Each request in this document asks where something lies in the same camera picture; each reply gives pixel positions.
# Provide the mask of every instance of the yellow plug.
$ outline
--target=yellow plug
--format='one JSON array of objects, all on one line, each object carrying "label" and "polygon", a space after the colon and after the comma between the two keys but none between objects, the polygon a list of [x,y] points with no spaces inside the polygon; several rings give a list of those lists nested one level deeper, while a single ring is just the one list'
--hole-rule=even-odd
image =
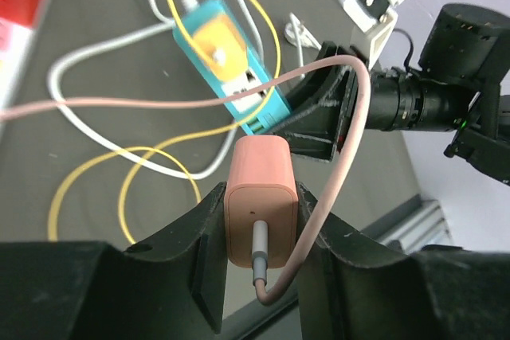
[{"label": "yellow plug", "polygon": [[219,14],[193,34],[194,42],[213,59],[210,71],[221,81],[238,78],[248,70],[248,49],[227,14]]}]

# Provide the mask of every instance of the table surface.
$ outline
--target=table surface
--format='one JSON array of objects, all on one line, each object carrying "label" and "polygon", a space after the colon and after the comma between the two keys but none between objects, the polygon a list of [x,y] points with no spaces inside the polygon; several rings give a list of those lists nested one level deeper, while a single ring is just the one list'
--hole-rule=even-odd
[{"label": "table surface", "polygon": [[[304,20],[322,41],[348,43],[351,25],[334,0],[259,0],[282,32],[289,12]],[[164,0],[159,0],[165,10]],[[245,26],[237,6],[234,13]],[[265,42],[266,63],[274,68],[271,35],[260,16],[253,13]],[[60,56],[83,45],[156,24],[147,0],[53,0],[41,28],[17,103],[47,99],[45,77]],[[296,50],[282,34],[283,71],[296,66]],[[305,60],[316,55],[306,50]],[[114,96],[149,100],[196,100],[213,97],[170,33],[162,33],[127,48],[93,57],[69,70],[62,79],[66,96]],[[153,146],[172,136],[219,127],[230,121],[224,107],[178,111],[81,108],[77,114],[91,127],[122,147]],[[169,151],[191,171],[207,166],[223,136],[180,143]],[[0,143],[0,240],[45,240],[49,203],[64,177],[82,162],[106,150],[75,129],[59,111],[9,123]],[[213,176],[199,181],[202,195],[226,179],[230,157]],[[155,161],[167,164],[166,159]],[[296,179],[316,195],[331,169],[323,164],[295,159]],[[117,158],[81,176],[66,195],[61,208],[61,239],[101,239],[124,248],[116,220],[116,202],[132,163]],[[344,191],[334,211],[362,228],[418,192],[400,134],[367,132]],[[142,169],[130,189],[127,221],[136,239],[167,225],[194,205],[189,182]],[[226,304],[226,315],[253,298],[249,272],[246,279],[230,277],[229,290],[249,289],[246,301]]]}]

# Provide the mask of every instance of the teal power strip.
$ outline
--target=teal power strip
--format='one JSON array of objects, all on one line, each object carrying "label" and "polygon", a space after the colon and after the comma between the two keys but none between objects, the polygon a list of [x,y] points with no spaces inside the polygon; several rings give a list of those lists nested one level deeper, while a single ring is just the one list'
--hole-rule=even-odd
[{"label": "teal power strip", "polygon": [[[187,44],[179,29],[176,28],[174,29],[174,38],[178,46],[188,56],[195,68],[202,74],[204,80],[207,81],[208,85],[219,98],[244,92],[270,81],[272,77],[265,69],[264,64],[261,62],[246,34],[239,26],[239,23],[222,0],[205,1],[196,10],[189,12],[184,18],[182,18],[182,23],[186,27],[188,33],[192,35],[202,25],[217,17],[219,14],[227,14],[227,16],[229,16],[229,18],[235,23],[237,30],[241,33],[242,37],[245,39],[248,48],[249,69],[246,71],[244,76],[229,81],[228,83],[220,81],[209,70],[209,68],[203,64],[196,52]],[[249,115],[258,105],[260,105],[264,96],[264,92],[261,94],[246,96],[232,103],[227,103],[225,106],[236,121],[239,121]],[[242,124],[241,127],[247,135],[258,135],[264,133],[270,127],[287,118],[289,115],[290,107],[280,90],[277,88],[269,99],[269,102],[262,108],[258,115],[251,119],[248,123]]]}]

